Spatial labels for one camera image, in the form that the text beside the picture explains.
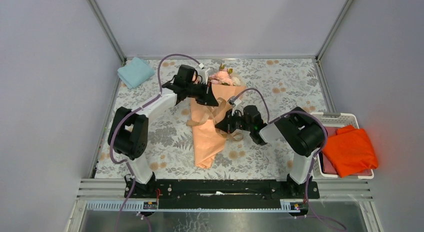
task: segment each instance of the white flower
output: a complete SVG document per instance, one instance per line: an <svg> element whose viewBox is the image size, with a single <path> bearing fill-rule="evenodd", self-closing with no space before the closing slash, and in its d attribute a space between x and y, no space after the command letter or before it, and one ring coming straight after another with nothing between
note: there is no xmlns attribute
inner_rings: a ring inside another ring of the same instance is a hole
<svg viewBox="0 0 424 232"><path fill-rule="evenodd" d="M234 85L234 86L241 86L242 85L242 82L240 81L240 79L239 78L237 78L237 77L231 77L231 80L232 80L232 84Z"/></svg>

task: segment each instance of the white panel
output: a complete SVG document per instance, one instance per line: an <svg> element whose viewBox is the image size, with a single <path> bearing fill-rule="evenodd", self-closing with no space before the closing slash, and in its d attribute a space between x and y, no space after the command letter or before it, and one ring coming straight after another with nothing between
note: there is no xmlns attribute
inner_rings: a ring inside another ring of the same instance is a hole
<svg viewBox="0 0 424 232"><path fill-rule="evenodd" d="M315 55L346 0L96 0L127 57Z"/></svg>
<svg viewBox="0 0 424 232"><path fill-rule="evenodd" d="M368 132L384 231L422 231L424 0L356 0L322 59L338 112Z"/></svg>
<svg viewBox="0 0 424 232"><path fill-rule="evenodd" d="M0 0L0 231L63 231L120 66L86 0Z"/></svg>

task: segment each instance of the floral tablecloth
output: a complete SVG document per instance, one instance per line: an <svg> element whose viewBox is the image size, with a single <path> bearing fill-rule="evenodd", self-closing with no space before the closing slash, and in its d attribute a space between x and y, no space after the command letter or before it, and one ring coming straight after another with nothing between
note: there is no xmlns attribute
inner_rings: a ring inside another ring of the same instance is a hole
<svg viewBox="0 0 424 232"><path fill-rule="evenodd" d="M267 102L270 119L302 107L307 112L326 110L323 94L311 59L202 59L206 67L225 64L240 75L247 87L260 90ZM159 60L148 60L157 69ZM160 69L163 82L177 74L182 64L196 67L191 60L166 60ZM159 92L156 76L135 89L121 83L113 113L121 106L138 108ZM243 95L242 106L256 105L266 120L264 104L254 91ZM253 143L247 132L239 142L227 140L209 169L194 165L193 135L186 126L190 119L189 99L165 111L148 129L145 150L150 168L158 179L285 179L293 167L293 151L283 138L264 146ZM125 164L113 164L109 157L107 135L100 148L95 178L123 178L129 171Z"/></svg>

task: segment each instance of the plastic laundry basket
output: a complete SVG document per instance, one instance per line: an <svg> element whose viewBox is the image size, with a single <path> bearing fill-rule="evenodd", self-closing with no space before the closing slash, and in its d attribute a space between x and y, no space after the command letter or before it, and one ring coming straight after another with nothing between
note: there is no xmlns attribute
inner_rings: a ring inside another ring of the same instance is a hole
<svg viewBox="0 0 424 232"><path fill-rule="evenodd" d="M353 127L359 129L358 121L355 115L351 113L327 113L327 112L312 112L310 113L316 117L325 127L345 127L352 125ZM313 175L316 179L341 179L337 174L327 174L323 173L321 167L320 156L316 157L316 161L313 165ZM362 179L372 179L374 178L374 171L371 169L371 175L349 175L343 179L350 180L362 180Z"/></svg>

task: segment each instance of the blue towel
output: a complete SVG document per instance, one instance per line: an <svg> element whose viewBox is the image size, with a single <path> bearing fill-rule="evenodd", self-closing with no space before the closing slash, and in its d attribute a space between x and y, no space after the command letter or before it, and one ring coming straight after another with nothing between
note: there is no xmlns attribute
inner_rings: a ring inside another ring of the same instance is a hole
<svg viewBox="0 0 424 232"><path fill-rule="evenodd" d="M155 71L150 68L147 62L137 57L134 57L129 64L118 69L119 78L129 89L141 85L154 74Z"/></svg>

